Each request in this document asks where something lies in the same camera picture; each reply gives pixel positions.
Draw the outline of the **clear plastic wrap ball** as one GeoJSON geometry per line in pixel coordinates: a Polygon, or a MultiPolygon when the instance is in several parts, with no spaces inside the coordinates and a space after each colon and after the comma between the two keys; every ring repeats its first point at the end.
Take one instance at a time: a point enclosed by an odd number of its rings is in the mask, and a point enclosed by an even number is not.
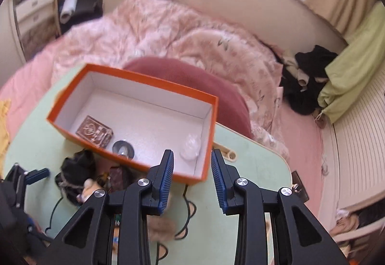
{"type": "Polygon", "coordinates": [[[201,149],[201,137],[197,134],[189,134],[185,139],[180,156],[186,161],[195,161],[201,149]]]}

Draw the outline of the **orange cardboard box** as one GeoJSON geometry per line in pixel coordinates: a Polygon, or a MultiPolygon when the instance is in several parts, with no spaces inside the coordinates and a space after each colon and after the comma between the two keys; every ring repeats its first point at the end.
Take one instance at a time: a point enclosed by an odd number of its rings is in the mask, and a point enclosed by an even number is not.
{"type": "Polygon", "coordinates": [[[87,64],[58,96],[47,120],[70,141],[141,171],[159,164],[164,151],[172,150],[174,181],[194,185],[207,178],[217,109],[214,95],[144,74],[87,64]],[[113,130],[105,149],[76,135],[87,115],[113,130]],[[195,161],[180,156],[189,134],[201,137],[195,161]],[[112,152],[118,140],[133,146],[133,159],[112,152]]]}

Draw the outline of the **brown fluffy fur ball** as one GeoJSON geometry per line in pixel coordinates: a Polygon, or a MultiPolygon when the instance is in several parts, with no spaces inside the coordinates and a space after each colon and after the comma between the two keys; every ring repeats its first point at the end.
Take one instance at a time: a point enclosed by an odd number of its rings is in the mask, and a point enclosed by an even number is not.
{"type": "Polygon", "coordinates": [[[148,216],[148,238],[152,242],[165,242],[174,240],[176,224],[168,217],[148,216]]]}

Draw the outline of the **black lace satin cloth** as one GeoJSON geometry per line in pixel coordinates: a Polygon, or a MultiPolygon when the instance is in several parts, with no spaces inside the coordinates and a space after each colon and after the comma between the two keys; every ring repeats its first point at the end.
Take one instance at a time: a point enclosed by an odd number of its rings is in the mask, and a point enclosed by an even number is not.
{"type": "Polygon", "coordinates": [[[96,176],[96,162],[91,150],[81,150],[72,157],[66,157],[55,176],[55,183],[61,194],[70,203],[79,206],[78,196],[84,190],[87,179],[96,176]]]}

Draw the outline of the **brown playing card box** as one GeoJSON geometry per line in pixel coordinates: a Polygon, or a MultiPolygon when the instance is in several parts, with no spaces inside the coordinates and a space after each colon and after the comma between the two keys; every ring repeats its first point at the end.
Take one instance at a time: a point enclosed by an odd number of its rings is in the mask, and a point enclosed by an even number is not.
{"type": "Polygon", "coordinates": [[[110,127],[87,115],[76,130],[76,135],[98,148],[105,149],[114,136],[114,132],[110,127]]]}

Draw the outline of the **light green hanging cloth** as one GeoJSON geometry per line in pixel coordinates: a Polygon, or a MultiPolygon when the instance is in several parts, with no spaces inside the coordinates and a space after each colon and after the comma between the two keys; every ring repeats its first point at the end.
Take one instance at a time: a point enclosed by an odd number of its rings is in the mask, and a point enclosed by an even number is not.
{"type": "Polygon", "coordinates": [[[349,37],[348,46],[325,68],[318,95],[321,114],[335,123],[358,100],[384,61],[384,4],[377,2],[349,37]]]}

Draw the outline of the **white helmet doll figure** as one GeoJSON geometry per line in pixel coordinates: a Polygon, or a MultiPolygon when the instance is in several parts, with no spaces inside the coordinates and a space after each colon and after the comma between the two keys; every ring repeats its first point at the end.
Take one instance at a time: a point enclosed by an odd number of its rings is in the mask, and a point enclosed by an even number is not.
{"type": "Polygon", "coordinates": [[[93,179],[87,179],[83,184],[83,191],[76,198],[77,201],[82,204],[84,203],[96,190],[100,189],[101,186],[93,179]]]}

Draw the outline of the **green cartoon lap table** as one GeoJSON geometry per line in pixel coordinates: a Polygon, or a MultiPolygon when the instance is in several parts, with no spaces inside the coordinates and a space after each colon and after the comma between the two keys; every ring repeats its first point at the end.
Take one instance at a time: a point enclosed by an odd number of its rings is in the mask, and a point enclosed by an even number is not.
{"type": "Polygon", "coordinates": [[[246,264],[274,258],[265,214],[289,191],[285,160],[234,132],[218,100],[150,76],[88,64],[54,86],[5,157],[21,170],[21,208],[53,228],[39,264],[246,264]],[[55,177],[79,152],[144,173],[122,191],[53,206],[55,177]]]}

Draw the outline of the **black leather pouch red clasp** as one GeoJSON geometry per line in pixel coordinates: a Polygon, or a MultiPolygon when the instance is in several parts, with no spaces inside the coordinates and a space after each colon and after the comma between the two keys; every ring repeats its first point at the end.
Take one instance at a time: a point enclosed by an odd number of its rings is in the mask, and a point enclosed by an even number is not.
{"type": "Polygon", "coordinates": [[[134,181],[135,176],[127,167],[112,166],[108,172],[108,192],[125,190],[134,181]]]}

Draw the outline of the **shiny metal funnel cup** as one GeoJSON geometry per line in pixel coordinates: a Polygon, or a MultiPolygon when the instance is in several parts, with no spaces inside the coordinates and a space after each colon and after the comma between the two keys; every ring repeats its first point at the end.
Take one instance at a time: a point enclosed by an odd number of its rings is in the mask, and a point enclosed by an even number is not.
{"type": "Polygon", "coordinates": [[[112,145],[112,152],[127,159],[133,159],[135,156],[135,150],[133,146],[124,140],[118,140],[114,142],[112,145]]]}

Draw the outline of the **rolled white paper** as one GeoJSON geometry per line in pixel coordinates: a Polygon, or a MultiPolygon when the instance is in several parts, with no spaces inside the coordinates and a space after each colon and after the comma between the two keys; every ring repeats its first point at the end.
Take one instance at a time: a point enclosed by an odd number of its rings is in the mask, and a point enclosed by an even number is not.
{"type": "Polygon", "coordinates": [[[59,21],[66,24],[76,11],[78,0],[64,0],[63,7],[60,12],[59,21]]]}

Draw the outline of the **dark pink pillow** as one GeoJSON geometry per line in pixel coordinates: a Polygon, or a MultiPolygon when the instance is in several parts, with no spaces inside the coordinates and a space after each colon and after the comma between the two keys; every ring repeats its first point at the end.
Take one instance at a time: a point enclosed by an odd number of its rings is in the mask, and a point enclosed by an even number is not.
{"type": "Polygon", "coordinates": [[[180,84],[218,97],[217,122],[253,138],[249,109],[231,83],[176,59],[147,56],[130,61],[124,69],[180,84]]]}

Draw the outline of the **pink floral quilt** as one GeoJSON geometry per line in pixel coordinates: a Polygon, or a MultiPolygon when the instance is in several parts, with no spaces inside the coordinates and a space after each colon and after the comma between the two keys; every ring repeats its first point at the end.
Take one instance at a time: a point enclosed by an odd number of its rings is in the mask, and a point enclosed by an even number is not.
{"type": "Polygon", "coordinates": [[[112,13],[73,27],[52,48],[52,82],[77,65],[124,69],[147,56],[203,69],[239,91],[252,139],[289,158],[281,132],[282,65],[270,47],[240,26],[172,0],[125,0],[112,13]]]}

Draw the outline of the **black clothes pile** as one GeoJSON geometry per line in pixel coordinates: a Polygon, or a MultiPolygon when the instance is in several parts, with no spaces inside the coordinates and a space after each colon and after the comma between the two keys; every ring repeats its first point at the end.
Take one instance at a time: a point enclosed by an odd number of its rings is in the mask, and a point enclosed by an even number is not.
{"type": "Polygon", "coordinates": [[[274,55],[282,64],[280,86],[283,87],[284,98],[294,112],[311,115],[320,108],[318,95],[329,81],[326,67],[337,54],[316,45],[310,52],[293,53],[285,50],[274,55]]]}

